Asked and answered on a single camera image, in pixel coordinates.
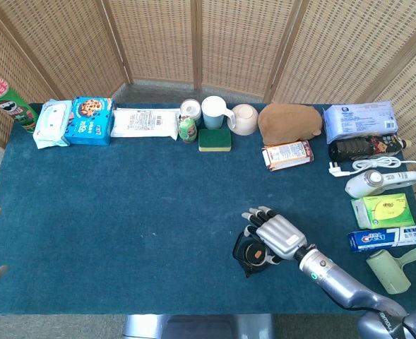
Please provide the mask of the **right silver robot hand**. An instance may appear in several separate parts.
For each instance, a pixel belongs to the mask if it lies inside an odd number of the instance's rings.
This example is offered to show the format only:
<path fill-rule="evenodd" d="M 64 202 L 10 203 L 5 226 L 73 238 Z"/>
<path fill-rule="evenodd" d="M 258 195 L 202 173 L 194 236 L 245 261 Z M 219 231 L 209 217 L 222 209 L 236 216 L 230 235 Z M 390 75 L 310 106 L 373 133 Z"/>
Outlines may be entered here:
<path fill-rule="evenodd" d="M 267 206 L 250 208 L 242 217 L 251 223 L 244 234 L 264 245 L 266 263 L 278 265 L 281 261 L 298 260 L 309 248 L 305 234 Z"/>

